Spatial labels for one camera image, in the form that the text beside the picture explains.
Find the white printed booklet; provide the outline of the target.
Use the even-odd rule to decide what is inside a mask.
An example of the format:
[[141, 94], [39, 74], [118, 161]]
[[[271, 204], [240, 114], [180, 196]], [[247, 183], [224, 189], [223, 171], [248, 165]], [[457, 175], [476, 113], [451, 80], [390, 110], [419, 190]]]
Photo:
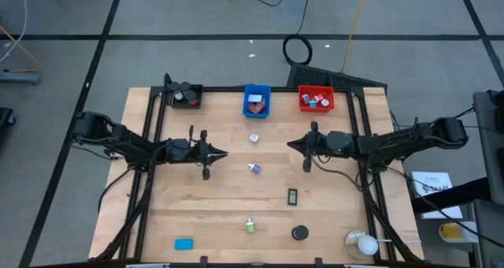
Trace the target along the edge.
[[[436, 192], [441, 192], [453, 187], [449, 173], [444, 172], [421, 172], [412, 171], [414, 190], [420, 193], [421, 196], [431, 195]], [[448, 207], [442, 209], [444, 214], [447, 214], [453, 219], [463, 219], [463, 215], [459, 206]], [[447, 219], [437, 210], [428, 213], [422, 213], [421, 219]]]

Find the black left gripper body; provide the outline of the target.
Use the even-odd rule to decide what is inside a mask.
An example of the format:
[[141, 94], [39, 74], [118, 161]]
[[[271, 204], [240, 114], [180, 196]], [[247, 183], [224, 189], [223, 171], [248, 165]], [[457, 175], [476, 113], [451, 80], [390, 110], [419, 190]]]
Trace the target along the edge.
[[200, 160], [195, 160], [197, 163], [200, 163], [202, 165], [202, 179], [204, 181], [207, 181], [210, 179], [210, 169], [209, 169], [209, 162], [208, 162], [208, 156], [209, 156], [209, 144], [206, 141], [207, 137], [207, 131], [202, 130], [200, 132], [200, 139], [195, 140], [193, 138], [193, 130], [190, 130], [190, 142], [193, 143], [194, 145], [199, 145], [201, 149], [201, 155], [202, 158]]

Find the black shallow tray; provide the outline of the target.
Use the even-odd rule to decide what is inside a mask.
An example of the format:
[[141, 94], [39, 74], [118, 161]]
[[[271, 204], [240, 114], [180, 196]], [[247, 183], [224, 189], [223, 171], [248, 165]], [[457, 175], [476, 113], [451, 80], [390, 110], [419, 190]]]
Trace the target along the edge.
[[183, 99], [180, 101], [176, 101], [172, 97], [172, 101], [169, 103], [169, 105], [174, 109], [199, 109], [202, 105], [203, 87], [201, 84], [191, 84], [190, 90], [192, 90], [196, 93], [197, 102], [198, 102], [198, 104], [196, 106], [191, 106], [187, 103], [187, 100], [184, 97], [184, 93], [183, 93]]

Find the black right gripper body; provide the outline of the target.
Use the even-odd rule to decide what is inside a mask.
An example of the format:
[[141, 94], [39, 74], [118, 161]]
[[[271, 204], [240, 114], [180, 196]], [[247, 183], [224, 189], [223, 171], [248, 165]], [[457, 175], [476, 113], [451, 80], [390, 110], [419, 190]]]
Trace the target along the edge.
[[324, 135], [318, 131], [318, 123], [316, 123], [315, 121], [312, 121], [310, 123], [310, 130], [306, 133], [306, 135], [307, 137], [305, 147], [307, 150], [307, 156], [304, 156], [302, 168], [305, 173], [309, 173], [312, 167], [312, 157], [314, 155], [319, 155], [315, 151], [316, 139], [318, 136]]

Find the black metal table frame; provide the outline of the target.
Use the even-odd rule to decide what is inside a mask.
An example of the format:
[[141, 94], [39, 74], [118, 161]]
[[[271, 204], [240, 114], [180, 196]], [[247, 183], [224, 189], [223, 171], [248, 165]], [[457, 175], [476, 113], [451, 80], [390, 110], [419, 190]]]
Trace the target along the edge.
[[[123, 256], [143, 262], [326, 263], [351, 262], [345, 247], [354, 230], [384, 238], [379, 222], [365, 208], [352, 184], [358, 164], [333, 158], [302, 170], [302, 156], [287, 143], [303, 136], [312, 121], [322, 132], [384, 134], [392, 130], [385, 92], [364, 87], [335, 94], [335, 108], [325, 114], [302, 112], [294, 88], [272, 91], [269, 116], [243, 115], [241, 87], [206, 87], [199, 109], [160, 110], [147, 87], [132, 88], [122, 117], [132, 131], [151, 139], [187, 137], [208, 132], [208, 140], [228, 156], [215, 162], [210, 179], [195, 165], [156, 168], [154, 189], [142, 221], [134, 224]], [[257, 134], [252, 143], [250, 135]], [[258, 164], [252, 173], [249, 164]], [[287, 204], [289, 188], [298, 190], [296, 206]], [[246, 231], [251, 218], [255, 232]], [[304, 225], [305, 240], [291, 230]], [[177, 251], [175, 239], [192, 238], [192, 250]]]

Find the black floor mat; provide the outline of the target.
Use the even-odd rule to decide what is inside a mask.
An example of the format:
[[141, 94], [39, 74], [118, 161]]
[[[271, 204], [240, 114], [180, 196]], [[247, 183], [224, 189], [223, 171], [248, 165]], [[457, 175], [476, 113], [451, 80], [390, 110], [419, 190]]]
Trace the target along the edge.
[[344, 89], [350, 87], [381, 87], [387, 91], [387, 85], [373, 80], [349, 76], [343, 73], [317, 69], [307, 65], [293, 64], [287, 78], [287, 87], [314, 85]]

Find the white ball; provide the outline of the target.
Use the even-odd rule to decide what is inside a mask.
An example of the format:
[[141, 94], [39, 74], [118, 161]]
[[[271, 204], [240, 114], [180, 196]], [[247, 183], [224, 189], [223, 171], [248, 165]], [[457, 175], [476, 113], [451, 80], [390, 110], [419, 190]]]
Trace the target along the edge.
[[375, 255], [379, 251], [378, 241], [370, 235], [361, 236], [358, 239], [358, 250], [363, 255]]

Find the grey floor stand base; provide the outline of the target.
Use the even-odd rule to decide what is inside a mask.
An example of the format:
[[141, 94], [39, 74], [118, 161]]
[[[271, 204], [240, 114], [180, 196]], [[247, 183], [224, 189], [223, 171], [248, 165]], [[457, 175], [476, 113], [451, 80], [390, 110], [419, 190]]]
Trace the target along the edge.
[[39, 84], [41, 76], [38, 73], [13, 73], [0, 71], [0, 83], [19, 83], [19, 84]]

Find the black floor object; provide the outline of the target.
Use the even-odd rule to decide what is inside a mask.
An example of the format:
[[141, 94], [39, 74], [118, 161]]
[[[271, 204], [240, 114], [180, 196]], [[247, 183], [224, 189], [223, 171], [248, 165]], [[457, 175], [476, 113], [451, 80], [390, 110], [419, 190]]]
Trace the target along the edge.
[[12, 126], [16, 123], [13, 110], [7, 107], [0, 107], [0, 130]]

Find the grey box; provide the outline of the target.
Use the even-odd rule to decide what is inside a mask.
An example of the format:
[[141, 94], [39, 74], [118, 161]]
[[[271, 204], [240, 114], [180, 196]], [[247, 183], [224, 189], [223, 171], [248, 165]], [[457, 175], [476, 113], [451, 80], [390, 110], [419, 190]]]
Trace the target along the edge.
[[476, 263], [479, 268], [504, 268], [504, 206], [477, 199], [472, 203], [477, 232], [502, 247], [479, 238]]

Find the red plastic basket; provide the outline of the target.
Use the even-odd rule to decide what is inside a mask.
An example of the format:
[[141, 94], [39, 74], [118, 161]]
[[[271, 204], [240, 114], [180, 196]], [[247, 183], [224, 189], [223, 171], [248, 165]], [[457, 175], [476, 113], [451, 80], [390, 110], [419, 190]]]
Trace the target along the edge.
[[[302, 96], [308, 95], [311, 100], [314, 100], [315, 95], [323, 95], [324, 99], [329, 101], [329, 106], [324, 107], [321, 105], [321, 102], [317, 102], [317, 106], [312, 108], [309, 104], [305, 105], [302, 101]], [[299, 100], [299, 109], [302, 112], [318, 112], [318, 113], [327, 113], [334, 109], [334, 89], [332, 87], [324, 87], [324, 86], [313, 86], [313, 85], [301, 85], [298, 87], [298, 100]]]

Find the blue plastic basket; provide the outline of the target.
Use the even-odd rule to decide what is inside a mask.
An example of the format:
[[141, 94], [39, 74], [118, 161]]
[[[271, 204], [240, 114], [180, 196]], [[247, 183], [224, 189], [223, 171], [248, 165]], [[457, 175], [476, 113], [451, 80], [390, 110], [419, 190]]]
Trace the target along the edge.
[[[248, 95], [262, 95], [266, 98], [266, 106], [260, 114], [252, 114], [247, 110], [247, 106], [251, 103], [247, 101]], [[271, 87], [269, 85], [248, 84], [244, 89], [243, 99], [243, 114], [248, 118], [265, 119], [269, 116], [271, 102]]]

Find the black bar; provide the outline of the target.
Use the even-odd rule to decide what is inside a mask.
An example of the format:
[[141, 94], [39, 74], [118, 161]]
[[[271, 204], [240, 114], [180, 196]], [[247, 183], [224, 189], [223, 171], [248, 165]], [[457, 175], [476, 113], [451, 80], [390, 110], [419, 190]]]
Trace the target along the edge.
[[458, 185], [441, 192], [411, 199], [413, 212], [416, 214], [428, 213], [471, 203], [477, 199], [492, 202], [488, 179], [480, 178], [466, 184]]

